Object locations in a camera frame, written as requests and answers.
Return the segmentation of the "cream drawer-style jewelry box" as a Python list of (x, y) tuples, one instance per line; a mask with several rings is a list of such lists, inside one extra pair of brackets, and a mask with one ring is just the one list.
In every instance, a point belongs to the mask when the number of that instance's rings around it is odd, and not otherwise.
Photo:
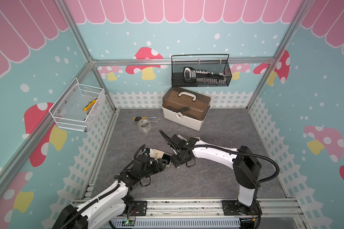
[(170, 166), (171, 158), (172, 158), (172, 156), (170, 154), (167, 154), (167, 153), (160, 151), (160, 150), (157, 150), (157, 149), (150, 149), (149, 154), (154, 159), (166, 160), (167, 162), (164, 162), (164, 164), (166, 165), (167, 168)]

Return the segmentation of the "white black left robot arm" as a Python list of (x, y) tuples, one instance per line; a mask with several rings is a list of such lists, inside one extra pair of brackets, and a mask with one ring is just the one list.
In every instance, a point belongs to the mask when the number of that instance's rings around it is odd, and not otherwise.
[(129, 215), (134, 198), (130, 195), (141, 181), (165, 170), (169, 161), (151, 156), (152, 149), (142, 145), (132, 161), (114, 177), (115, 181), (97, 196), (76, 207), (66, 206), (55, 221), (54, 229), (99, 229), (121, 214)]

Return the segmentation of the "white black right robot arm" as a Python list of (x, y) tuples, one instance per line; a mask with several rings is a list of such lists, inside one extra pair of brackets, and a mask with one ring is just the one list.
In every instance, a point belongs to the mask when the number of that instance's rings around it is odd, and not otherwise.
[[(208, 144), (196, 137), (190, 137), (187, 140), (177, 135), (169, 137), (161, 129), (159, 133), (174, 151), (171, 161), (176, 168), (183, 164), (188, 168), (192, 167), (195, 165), (197, 158), (203, 158), (225, 165), (234, 171), (236, 181), (239, 184), (239, 194), (234, 204), (227, 203), (223, 205), (229, 211), (227, 215), (250, 215), (253, 210), (259, 216), (261, 215), (257, 193), (261, 183), (273, 180), (279, 175), (280, 168), (274, 160), (263, 155), (254, 154), (246, 146), (224, 148)], [(275, 167), (273, 175), (259, 179), (262, 168), (260, 159), (271, 163)]]

